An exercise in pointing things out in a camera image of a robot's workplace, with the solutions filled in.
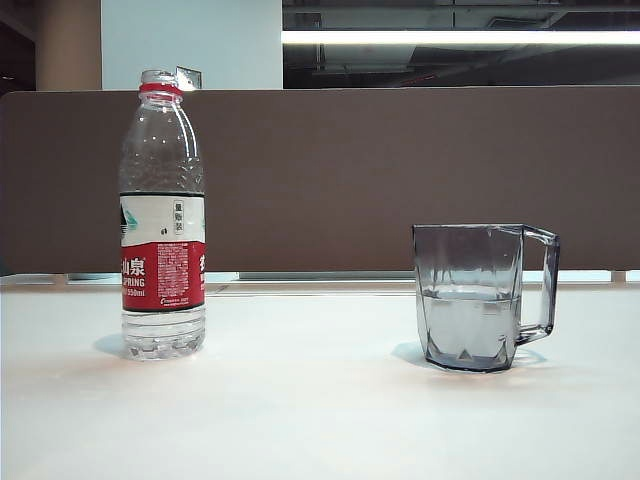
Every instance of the table surface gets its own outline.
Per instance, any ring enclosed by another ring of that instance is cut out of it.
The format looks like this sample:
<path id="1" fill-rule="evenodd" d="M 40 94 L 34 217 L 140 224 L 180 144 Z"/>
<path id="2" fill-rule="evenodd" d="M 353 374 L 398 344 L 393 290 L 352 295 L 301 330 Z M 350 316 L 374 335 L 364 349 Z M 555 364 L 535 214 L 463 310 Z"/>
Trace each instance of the table surface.
<path id="1" fill-rule="evenodd" d="M 4 286 L 2 478 L 638 478 L 640 285 L 561 286 L 493 374 L 423 360 L 412 288 L 210 286 L 204 349 L 138 363 L 117 286 Z"/>

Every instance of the red and white label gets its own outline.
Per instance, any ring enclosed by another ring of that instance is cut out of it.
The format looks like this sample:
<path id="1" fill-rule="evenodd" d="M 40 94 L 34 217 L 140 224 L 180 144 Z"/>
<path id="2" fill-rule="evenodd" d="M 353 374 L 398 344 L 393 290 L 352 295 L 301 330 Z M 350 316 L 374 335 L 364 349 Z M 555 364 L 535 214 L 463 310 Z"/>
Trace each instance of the red and white label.
<path id="1" fill-rule="evenodd" d="M 122 305 L 171 311 L 204 303 L 204 198 L 121 195 Z"/>

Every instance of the water bottle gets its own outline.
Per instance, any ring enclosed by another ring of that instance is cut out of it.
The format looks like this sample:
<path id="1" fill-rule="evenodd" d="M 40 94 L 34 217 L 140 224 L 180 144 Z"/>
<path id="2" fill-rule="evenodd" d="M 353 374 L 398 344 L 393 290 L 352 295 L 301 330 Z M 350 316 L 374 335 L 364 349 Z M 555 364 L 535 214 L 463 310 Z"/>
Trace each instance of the water bottle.
<path id="1" fill-rule="evenodd" d="M 120 162 L 122 328 L 130 358 L 189 355 L 205 333 L 204 176 L 175 76 L 142 73 Z"/>

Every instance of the glass mug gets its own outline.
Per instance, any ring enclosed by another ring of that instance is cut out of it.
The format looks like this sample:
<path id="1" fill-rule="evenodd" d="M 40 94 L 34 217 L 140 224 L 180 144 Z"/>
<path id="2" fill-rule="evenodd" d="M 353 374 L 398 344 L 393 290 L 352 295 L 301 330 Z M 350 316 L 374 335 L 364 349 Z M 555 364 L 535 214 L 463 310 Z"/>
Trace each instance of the glass mug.
<path id="1" fill-rule="evenodd" d="M 546 246 L 541 318 L 520 323 L 525 237 Z M 414 225 L 418 332 L 427 361 L 491 372 L 553 329 L 560 239 L 521 224 Z"/>

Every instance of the bottle base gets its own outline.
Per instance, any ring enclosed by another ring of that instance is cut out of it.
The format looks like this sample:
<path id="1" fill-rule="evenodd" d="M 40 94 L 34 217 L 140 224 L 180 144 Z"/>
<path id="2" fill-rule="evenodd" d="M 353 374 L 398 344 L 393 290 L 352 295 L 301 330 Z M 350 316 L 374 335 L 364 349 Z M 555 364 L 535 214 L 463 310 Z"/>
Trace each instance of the bottle base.
<path id="1" fill-rule="evenodd" d="M 124 335 L 125 353 L 131 360 L 166 360 L 186 357 L 202 347 L 204 328 L 195 332 L 169 337 L 134 337 Z"/>
<path id="2" fill-rule="evenodd" d="M 202 347 L 204 306 L 169 313 L 123 312 L 125 356 L 132 360 L 186 357 Z"/>

